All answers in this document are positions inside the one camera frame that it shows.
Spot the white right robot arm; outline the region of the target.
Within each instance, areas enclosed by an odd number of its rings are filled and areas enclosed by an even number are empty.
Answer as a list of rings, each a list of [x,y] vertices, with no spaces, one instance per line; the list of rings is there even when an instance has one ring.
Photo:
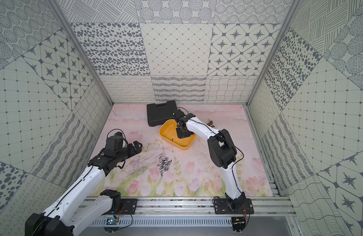
[[[185,114],[181,110],[174,111],[173,119],[177,123],[176,132],[179,139],[196,134],[207,141],[212,162],[222,170],[228,206],[235,209],[242,206],[246,201],[246,196],[240,187],[237,174],[239,161],[236,155],[239,149],[234,145],[230,133],[225,129],[212,128],[200,121],[194,114]]]

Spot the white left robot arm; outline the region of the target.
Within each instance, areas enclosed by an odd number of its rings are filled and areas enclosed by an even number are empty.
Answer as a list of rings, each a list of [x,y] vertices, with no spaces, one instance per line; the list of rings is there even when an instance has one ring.
[[[122,169],[127,159],[140,154],[143,145],[129,143],[120,129],[106,139],[105,147],[92,158],[82,175],[43,213],[33,213],[25,222],[26,236],[78,236],[103,214],[114,221],[121,214],[133,215],[136,199],[122,200],[121,193],[106,189],[81,211],[77,211],[91,191],[115,168]]]

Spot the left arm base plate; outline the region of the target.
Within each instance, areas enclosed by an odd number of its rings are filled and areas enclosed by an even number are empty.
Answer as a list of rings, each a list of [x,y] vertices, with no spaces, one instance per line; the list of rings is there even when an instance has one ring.
[[[116,199],[113,200],[112,207],[108,211],[110,214],[135,214],[138,199]]]

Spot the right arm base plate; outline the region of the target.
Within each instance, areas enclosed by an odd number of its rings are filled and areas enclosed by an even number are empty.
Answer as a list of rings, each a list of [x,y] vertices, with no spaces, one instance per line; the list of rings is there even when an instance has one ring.
[[[254,214],[253,204],[251,199],[239,199],[239,200],[229,200],[222,199],[219,197],[214,197],[212,199],[215,214]]]

